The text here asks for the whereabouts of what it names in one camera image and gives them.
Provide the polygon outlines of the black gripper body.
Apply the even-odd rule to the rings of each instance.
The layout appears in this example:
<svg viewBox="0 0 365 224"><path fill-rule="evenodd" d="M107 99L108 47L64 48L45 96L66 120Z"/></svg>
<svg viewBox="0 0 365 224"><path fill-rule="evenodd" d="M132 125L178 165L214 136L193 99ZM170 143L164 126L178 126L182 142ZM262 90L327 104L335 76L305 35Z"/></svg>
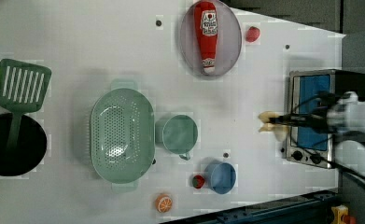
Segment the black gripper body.
<svg viewBox="0 0 365 224"><path fill-rule="evenodd" d="M301 126L311 128L316 133L329 133L330 127L327 120L328 109L318 107L309 113L300 113L303 117Z"/></svg>

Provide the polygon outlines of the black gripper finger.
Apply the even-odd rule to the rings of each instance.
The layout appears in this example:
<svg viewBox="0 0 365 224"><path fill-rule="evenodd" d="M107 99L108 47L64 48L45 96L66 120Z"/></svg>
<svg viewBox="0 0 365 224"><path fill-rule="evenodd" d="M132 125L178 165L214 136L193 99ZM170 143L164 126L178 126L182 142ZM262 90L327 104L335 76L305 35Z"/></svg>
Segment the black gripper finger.
<svg viewBox="0 0 365 224"><path fill-rule="evenodd" d="M269 121L297 121L298 119L295 116L280 116L277 118L269 118Z"/></svg>
<svg viewBox="0 0 365 224"><path fill-rule="evenodd" d="M297 121L272 121L272 124L274 125L286 125L286 126L292 126L296 127L299 126L300 123Z"/></svg>

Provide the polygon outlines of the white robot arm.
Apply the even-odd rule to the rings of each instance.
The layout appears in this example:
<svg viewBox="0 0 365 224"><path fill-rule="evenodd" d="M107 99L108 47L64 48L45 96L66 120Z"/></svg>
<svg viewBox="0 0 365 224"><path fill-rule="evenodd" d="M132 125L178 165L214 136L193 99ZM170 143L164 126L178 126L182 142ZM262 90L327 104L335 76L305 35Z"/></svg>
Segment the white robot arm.
<svg viewBox="0 0 365 224"><path fill-rule="evenodd" d="M316 99L324 99L328 104L303 114L261 113L262 130L280 127L285 139L288 127L309 128L316 133L337 135L340 142L355 141L365 147L365 101L360 102L353 91L339 99L331 93L319 94Z"/></svg>

